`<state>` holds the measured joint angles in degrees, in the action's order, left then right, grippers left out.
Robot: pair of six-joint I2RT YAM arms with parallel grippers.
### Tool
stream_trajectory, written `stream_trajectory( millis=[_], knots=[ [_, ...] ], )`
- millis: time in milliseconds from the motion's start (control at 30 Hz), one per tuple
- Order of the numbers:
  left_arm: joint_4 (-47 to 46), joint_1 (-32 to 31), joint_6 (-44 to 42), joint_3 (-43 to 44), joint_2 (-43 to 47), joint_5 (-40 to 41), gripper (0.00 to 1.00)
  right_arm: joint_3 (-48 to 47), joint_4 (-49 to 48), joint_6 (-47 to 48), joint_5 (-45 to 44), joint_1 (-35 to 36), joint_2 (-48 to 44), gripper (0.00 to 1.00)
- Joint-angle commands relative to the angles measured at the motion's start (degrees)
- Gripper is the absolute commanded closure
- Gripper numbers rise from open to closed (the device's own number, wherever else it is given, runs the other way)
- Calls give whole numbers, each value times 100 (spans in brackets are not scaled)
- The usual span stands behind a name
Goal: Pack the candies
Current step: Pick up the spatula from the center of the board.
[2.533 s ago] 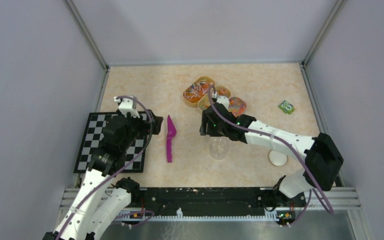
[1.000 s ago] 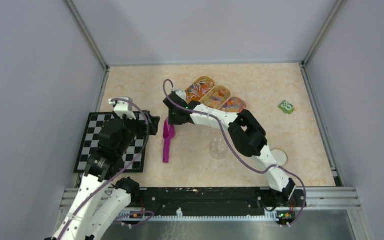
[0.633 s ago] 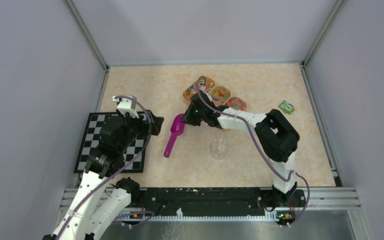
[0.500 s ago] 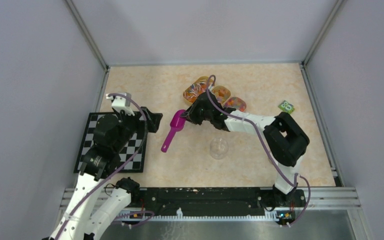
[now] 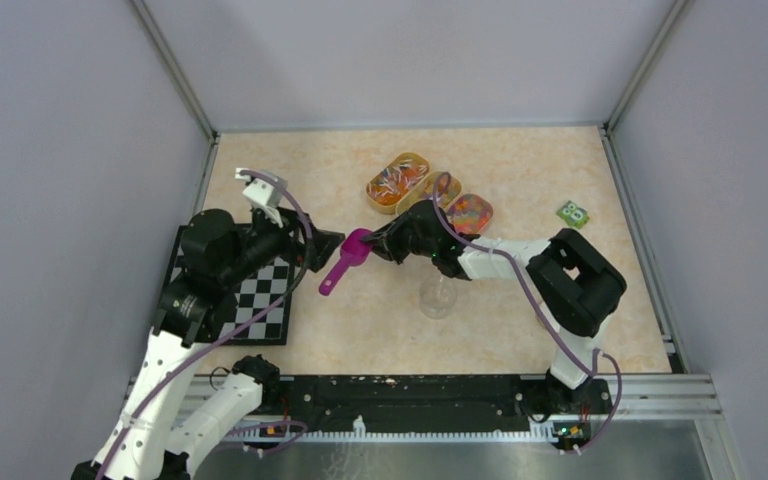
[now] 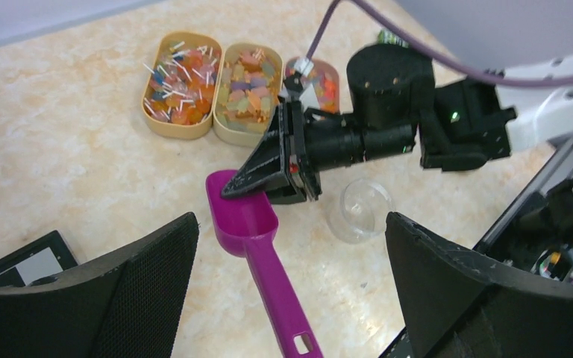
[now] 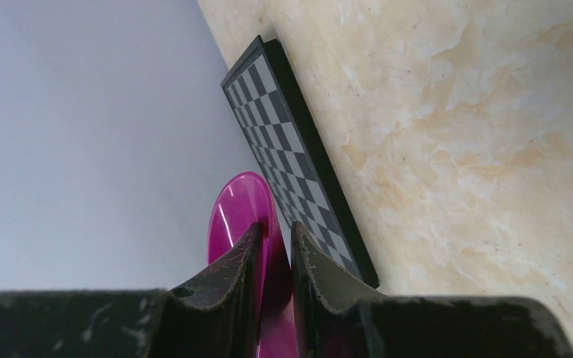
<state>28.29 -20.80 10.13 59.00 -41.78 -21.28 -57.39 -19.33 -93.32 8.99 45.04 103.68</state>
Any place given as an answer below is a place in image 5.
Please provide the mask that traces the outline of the purple plastic scoop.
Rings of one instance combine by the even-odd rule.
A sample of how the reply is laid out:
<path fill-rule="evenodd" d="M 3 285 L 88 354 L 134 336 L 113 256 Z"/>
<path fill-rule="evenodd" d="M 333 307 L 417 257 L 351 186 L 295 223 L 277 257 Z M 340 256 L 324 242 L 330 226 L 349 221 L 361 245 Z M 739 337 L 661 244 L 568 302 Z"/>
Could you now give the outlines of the purple plastic scoop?
<path fill-rule="evenodd" d="M 372 246 L 364 241 L 364 238 L 372 233 L 365 228 L 353 230 L 340 245 L 339 258 L 333 268 L 328 272 L 319 285 L 318 292 L 322 296 L 329 296 L 343 276 L 353 267 L 362 265 Z"/>

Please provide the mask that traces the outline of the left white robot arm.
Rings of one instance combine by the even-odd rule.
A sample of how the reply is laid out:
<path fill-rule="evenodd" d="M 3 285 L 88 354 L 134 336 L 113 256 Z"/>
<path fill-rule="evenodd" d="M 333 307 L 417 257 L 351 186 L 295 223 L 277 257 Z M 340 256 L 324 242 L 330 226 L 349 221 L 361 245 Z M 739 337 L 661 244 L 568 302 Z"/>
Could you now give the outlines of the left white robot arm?
<path fill-rule="evenodd" d="M 346 238 L 317 228 L 307 238 L 308 215 L 278 213 L 278 223 L 256 210 L 250 223 L 237 224 L 229 212 L 209 209 L 182 228 L 183 268 L 162 290 L 131 394 L 104 446 L 72 478 L 190 479 L 244 416 L 277 407 L 278 367 L 246 356 L 218 391 L 175 423 L 201 354 L 237 317 L 238 287 L 275 259 L 317 272 Z"/>

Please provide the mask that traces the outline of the clear plastic cup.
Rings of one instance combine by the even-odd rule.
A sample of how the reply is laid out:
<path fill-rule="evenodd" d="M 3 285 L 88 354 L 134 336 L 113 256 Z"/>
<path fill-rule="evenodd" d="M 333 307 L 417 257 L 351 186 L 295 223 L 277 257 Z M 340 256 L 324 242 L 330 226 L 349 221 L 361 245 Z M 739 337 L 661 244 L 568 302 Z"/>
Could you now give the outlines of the clear plastic cup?
<path fill-rule="evenodd" d="M 442 274 L 429 276 L 420 285 L 418 305 L 428 318 L 446 318 L 452 313 L 457 299 L 455 281 Z"/>

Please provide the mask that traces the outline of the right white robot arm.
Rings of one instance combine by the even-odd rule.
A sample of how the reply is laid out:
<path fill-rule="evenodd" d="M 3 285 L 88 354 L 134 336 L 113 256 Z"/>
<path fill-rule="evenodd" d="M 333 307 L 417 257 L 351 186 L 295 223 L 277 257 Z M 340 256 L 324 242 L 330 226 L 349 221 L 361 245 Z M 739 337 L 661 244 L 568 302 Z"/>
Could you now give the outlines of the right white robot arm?
<path fill-rule="evenodd" d="M 602 326 L 618 308 L 627 282 L 577 230 L 563 228 L 539 241 L 458 233 L 440 207 L 423 200 L 362 241 L 397 264 L 410 255 L 426 257 L 448 278 L 517 281 L 557 346 L 547 372 L 549 404 L 572 412 L 586 400 Z"/>

